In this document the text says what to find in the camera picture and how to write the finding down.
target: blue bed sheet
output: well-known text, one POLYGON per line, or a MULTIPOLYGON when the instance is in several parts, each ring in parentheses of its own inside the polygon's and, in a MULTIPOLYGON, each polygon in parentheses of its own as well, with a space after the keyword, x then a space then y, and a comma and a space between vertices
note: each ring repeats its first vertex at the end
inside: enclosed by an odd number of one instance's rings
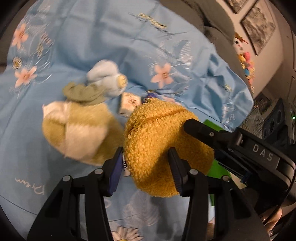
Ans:
MULTIPOLYGON (((118 64, 129 81, 127 92, 144 96, 154 90, 201 121, 230 131, 253 105, 246 84, 214 45, 157 0, 36 2, 15 32, 0 76, 0 205, 25 238, 64 175, 80 177, 96 168, 64 158, 47 143, 42 105, 65 100, 62 88, 70 81, 85 83, 86 73, 102 59, 118 64), (153 83, 155 66, 165 64, 173 81, 153 83)), ((126 118, 117 115, 119 102, 120 97, 107 104, 124 124, 126 118)), ((112 231, 123 225, 139 228, 147 239, 181 237, 186 198, 150 197, 136 189, 131 177, 122 177, 105 201, 112 231)))

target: black speaker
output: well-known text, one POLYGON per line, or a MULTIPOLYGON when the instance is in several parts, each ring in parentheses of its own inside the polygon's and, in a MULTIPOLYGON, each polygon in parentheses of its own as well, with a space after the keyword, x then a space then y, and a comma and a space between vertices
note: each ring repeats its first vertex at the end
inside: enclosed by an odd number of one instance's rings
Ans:
POLYGON ((276 148, 286 149, 296 143, 295 106, 278 100, 263 125, 263 140, 276 148))

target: green book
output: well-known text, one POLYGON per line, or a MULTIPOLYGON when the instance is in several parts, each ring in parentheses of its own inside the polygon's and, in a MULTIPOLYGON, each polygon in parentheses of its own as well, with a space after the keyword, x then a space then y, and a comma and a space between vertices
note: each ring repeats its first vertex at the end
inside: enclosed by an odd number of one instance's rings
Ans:
MULTIPOLYGON (((204 124, 216 131, 223 130, 220 126, 214 124, 213 122, 209 120, 205 120, 204 124)), ((209 173, 207 174, 208 177, 214 177, 214 178, 221 178, 222 176, 229 176, 231 178, 230 172, 227 171, 224 167, 220 166, 219 163, 214 160, 211 169, 209 170, 209 173)), ((211 204, 212 206, 215 205, 214 202, 214 195, 210 195, 211 198, 211 204)))

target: zipper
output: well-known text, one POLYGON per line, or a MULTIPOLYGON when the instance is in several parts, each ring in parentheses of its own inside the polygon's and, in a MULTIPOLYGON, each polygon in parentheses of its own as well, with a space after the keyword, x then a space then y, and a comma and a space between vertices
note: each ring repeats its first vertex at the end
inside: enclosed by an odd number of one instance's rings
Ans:
POLYGON ((166 117, 166 116, 169 116, 169 115, 173 115, 173 114, 176 114, 176 113, 179 113, 179 112, 182 112, 182 111, 185 111, 187 109, 182 109, 182 110, 175 110, 173 112, 170 112, 170 113, 167 113, 167 114, 164 114, 164 115, 157 115, 157 116, 152 116, 152 117, 148 117, 146 118, 145 115, 140 115, 136 122, 134 123, 133 127, 130 129, 129 133, 128 133, 128 138, 130 139, 131 138, 131 133, 132 131, 134 130, 137 130, 141 125, 145 124, 145 123, 148 123, 150 121, 153 121, 153 120, 157 120, 158 118, 162 118, 162 117, 166 117))

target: metal pivot bolt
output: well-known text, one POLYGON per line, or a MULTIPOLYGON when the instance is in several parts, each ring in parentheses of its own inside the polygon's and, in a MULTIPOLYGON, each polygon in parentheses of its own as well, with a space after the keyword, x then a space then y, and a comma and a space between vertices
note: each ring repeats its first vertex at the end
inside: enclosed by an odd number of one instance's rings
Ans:
POLYGON ((70 179, 71 179, 71 177, 69 175, 66 175, 63 177, 64 182, 70 181, 70 179))
POLYGON ((224 182, 230 182, 231 178, 230 178, 229 176, 223 176, 223 177, 222 177, 222 180, 223 180, 224 182))
POLYGON ((198 170, 196 170, 196 169, 190 169, 189 173, 192 174, 192 175, 197 175, 198 174, 198 170))
POLYGON ((98 169, 95 169, 95 174, 97 174, 97 175, 100 175, 100 174, 102 174, 103 173, 103 169, 101 169, 101 168, 98 168, 98 169))

